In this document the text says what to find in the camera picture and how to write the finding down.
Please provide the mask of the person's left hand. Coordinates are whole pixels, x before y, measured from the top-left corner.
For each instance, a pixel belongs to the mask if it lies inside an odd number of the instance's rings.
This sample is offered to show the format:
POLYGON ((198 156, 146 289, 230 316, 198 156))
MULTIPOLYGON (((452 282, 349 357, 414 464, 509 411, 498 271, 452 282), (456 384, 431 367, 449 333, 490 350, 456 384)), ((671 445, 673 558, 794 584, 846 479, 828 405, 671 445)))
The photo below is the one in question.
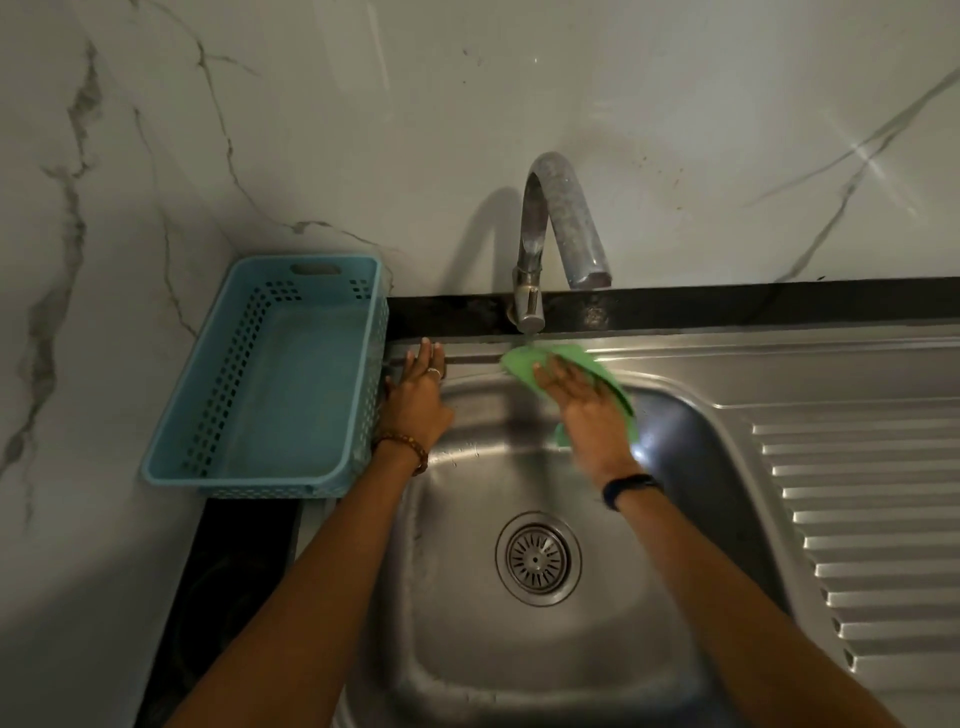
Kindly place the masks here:
POLYGON ((423 337, 418 351, 406 352, 398 388, 391 404, 380 405, 376 433, 402 436, 429 453, 453 421, 453 411, 441 398, 447 367, 442 345, 423 337))

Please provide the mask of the person's right hand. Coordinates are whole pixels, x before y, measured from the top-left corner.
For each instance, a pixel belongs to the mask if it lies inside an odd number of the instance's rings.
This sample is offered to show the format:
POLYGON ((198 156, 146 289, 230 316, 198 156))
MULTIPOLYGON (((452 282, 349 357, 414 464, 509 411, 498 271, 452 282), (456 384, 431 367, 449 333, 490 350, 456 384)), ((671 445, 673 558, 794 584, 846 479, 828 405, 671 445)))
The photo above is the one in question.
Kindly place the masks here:
POLYGON ((631 453, 625 423, 615 396, 603 382, 597 382, 601 402, 559 409, 572 453, 593 486, 604 485, 633 473, 643 472, 631 453))

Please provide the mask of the green cleaning cloth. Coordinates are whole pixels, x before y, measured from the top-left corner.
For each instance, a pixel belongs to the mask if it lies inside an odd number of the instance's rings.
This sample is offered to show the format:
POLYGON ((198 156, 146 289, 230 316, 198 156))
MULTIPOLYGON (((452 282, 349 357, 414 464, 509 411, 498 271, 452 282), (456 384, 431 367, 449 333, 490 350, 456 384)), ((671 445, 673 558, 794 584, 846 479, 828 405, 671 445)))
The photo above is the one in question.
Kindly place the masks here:
POLYGON ((549 358, 558 358, 581 370, 592 384, 604 383, 614 395, 618 410, 625 424, 628 442, 640 438, 638 418, 630 394, 621 386, 610 370, 593 354, 577 344, 552 344, 548 346, 518 346, 503 354, 499 363, 502 370, 524 384, 535 394, 544 394, 534 375, 534 367, 546 367, 549 358))

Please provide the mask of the person's left forearm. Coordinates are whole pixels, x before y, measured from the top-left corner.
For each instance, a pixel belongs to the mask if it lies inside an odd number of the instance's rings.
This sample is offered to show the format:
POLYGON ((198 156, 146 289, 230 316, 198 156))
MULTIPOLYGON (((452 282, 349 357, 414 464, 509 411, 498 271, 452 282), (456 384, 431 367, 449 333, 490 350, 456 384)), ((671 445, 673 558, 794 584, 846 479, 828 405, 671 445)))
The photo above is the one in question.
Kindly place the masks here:
POLYGON ((273 594, 164 728, 330 728, 405 486, 422 464, 392 437, 273 594))

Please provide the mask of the person's right forearm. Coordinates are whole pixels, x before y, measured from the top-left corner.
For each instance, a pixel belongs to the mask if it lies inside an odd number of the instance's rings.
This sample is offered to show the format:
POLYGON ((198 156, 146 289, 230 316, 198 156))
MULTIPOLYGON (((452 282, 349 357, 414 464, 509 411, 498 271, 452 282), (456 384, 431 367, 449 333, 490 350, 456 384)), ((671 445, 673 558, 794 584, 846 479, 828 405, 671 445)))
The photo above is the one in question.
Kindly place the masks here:
POLYGON ((664 493, 617 505, 751 728, 904 728, 664 493))

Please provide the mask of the blue plastic perforated basket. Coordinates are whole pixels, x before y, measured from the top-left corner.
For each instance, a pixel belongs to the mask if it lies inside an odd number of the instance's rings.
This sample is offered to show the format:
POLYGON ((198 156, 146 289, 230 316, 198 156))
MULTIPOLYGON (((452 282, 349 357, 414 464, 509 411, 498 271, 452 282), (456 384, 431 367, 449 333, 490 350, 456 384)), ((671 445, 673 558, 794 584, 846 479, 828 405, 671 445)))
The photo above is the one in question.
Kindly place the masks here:
POLYGON ((342 498, 378 417, 389 281, 363 254, 235 263, 140 467, 217 499, 342 498))

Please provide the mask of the black wrist band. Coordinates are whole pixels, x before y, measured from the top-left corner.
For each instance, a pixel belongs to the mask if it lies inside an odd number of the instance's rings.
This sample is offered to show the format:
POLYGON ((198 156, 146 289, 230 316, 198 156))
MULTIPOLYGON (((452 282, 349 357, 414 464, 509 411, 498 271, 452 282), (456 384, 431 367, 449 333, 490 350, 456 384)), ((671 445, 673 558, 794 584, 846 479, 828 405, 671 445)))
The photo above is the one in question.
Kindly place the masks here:
POLYGON ((606 508, 619 512, 618 499, 625 493, 652 491, 663 494, 664 486, 648 472, 640 471, 606 482, 601 496, 606 508))

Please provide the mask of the steel curved faucet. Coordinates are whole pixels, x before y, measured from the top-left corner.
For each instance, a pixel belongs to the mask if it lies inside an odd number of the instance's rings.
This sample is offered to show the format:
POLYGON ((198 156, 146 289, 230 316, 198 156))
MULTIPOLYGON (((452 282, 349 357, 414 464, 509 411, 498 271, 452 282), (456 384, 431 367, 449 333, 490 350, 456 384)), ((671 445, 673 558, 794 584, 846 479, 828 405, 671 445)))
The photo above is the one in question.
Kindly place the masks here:
POLYGON ((558 151, 534 160, 524 186, 511 308, 511 321, 521 334, 539 334, 546 325, 542 273, 548 229, 571 290, 612 286, 611 267, 584 190, 571 162, 558 151))

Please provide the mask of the round steel drain strainer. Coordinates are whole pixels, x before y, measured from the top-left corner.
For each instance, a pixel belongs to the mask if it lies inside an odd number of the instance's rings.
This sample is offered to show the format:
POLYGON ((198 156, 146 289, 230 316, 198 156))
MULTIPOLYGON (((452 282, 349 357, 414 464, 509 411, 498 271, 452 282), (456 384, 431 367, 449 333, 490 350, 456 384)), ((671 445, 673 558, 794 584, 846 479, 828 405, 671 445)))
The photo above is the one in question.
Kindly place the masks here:
POLYGON ((568 599, 582 576, 582 549, 570 527, 545 512, 528 511, 502 528, 495 565, 504 588, 534 608, 568 599))

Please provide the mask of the stainless steel sink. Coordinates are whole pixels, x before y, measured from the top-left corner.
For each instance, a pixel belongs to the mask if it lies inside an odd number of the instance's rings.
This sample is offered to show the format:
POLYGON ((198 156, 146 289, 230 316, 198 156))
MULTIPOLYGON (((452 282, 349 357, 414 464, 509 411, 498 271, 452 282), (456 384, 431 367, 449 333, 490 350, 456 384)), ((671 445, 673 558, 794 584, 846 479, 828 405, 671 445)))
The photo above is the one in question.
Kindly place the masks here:
POLYGON ((960 728, 960 321, 433 338, 322 728, 960 728))

